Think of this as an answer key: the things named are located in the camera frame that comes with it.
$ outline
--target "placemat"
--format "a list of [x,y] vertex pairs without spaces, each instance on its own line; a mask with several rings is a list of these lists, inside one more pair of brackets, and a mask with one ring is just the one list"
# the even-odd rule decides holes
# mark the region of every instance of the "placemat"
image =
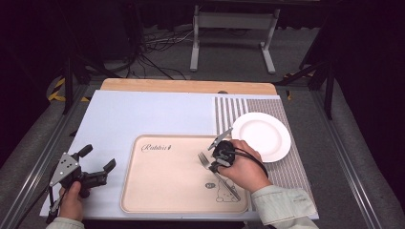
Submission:
[[283,159],[265,163],[268,171],[268,178],[273,184],[280,187],[302,188],[306,190],[312,200],[314,200],[280,98],[247,99],[215,97],[213,98],[213,103],[215,106],[217,135],[228,130],[239,116],[246,113],[265,113],[279,119],[287,127],[291,136],[291,148],[289,153]]

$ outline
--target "wrist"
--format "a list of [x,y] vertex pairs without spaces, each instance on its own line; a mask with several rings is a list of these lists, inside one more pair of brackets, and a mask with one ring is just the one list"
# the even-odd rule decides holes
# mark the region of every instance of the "wrist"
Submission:
[[270,182],[270,180],[268,179],[263,179],[260,180],[259,182],[255,182],[253,183],[250,187],[248,187],[247,191],[249,191],[250,193],[254,193],[260,189],[263,189],[269,185],[272,185],[272,183]]

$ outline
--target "sleeve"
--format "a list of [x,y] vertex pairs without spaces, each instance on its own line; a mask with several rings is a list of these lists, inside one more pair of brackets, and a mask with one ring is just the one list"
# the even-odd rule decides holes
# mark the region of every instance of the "sleeve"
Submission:
[[73,219],[58,217],[46,229],[84,229],[84,224]]
[[317,228],[308,218],[316,213],[315,206],[307,192],[302,189],[285,189],[270,185],[254,192],[252,200],[263,225],[271,224],[278,229]]

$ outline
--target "wooden board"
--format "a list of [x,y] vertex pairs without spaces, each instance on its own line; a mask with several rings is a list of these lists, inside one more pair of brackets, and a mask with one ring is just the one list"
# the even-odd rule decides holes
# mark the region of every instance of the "wooden board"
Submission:
[[202,94],[217,94],[219,92],[227,92],[229,94],[277,94],[274,85],[270,83],[163,79],[108,78],[101,85],[101,90]]

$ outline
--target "person's left hand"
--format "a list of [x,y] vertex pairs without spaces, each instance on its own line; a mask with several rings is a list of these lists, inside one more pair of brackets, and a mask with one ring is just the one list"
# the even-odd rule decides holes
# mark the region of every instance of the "person's left hand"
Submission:
[[[60,206],[60,217],[77,221],[83,220],[83,205],[81,203],[81,196],[79,195],[80,188],[81,183],[79,181],[75,181],[71,188],[66,192]],[[62,196],[64,192],[65,189],[61,188],[59,195]]]

